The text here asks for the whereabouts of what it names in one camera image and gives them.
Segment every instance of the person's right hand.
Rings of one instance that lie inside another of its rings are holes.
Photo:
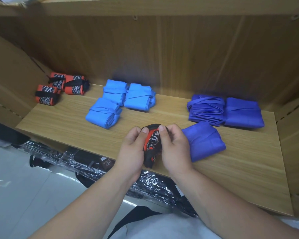
[[[162,158],[171,177],[190,172],[193,169],[187,137],[176,124],[158,127],[162,141]]]

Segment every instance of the folded purple bag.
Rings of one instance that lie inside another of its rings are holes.
[[[187,103],[188,120],[194,122],[207,121],[210,125],[219,126],[225,121],[225,101],[221,97],[193,95]]]
[[[256,101],[227,98],[225,126],[261,128],[265,126],[261,109]]]
[[[226,149],[216,128],[208,122],[199,122],[183,129],[190,145],[192,162],[201,160]]]

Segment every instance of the person's left hand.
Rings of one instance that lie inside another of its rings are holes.
[[[123,139],[113,169],[122,174],[131,186],[140,176],[144,162],[144,143],[149,129],[135,126]]]

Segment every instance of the hand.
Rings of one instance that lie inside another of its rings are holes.
[[[113,169],[123,175],[131,186],[140,176],[144,163],[144,143],[149,129],[132,128],[123,139],[119,155]]]
[[[162,141],[162,158],[165,168],[171,177],[184,174],[193,169],[189,152],[187,137],[176,124],[167,126],[170,133],[163,125],[158,127]]]

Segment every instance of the folded blue bag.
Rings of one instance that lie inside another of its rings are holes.
[[[127,89],[128,84],[123,81],[107,80],[105,87],[103,87],[103,98],[123,106]]]
[[[216,128],[208,122],[199,122],[183,129],[190,146],[192,162],[196,162],[210,155],[226,149]]]
[[[187,103],[188,120],[194,122],[207,121],[210,125],[219,126],[225,121],[225,101],[221,97],[193,95]]]
[[[118,104],[101,97],[90,108],[85,119],[90,123],[109,129],[118,121],[121,112],[122,109]]]
[[[150,86],[131,84],[126,93],[124,106],[127,108],[148,111],[156,103],[156,93]]]
[[[225,108],[226,126],[261,128],[265,126],[261,109],[256,101],[227,98]]]

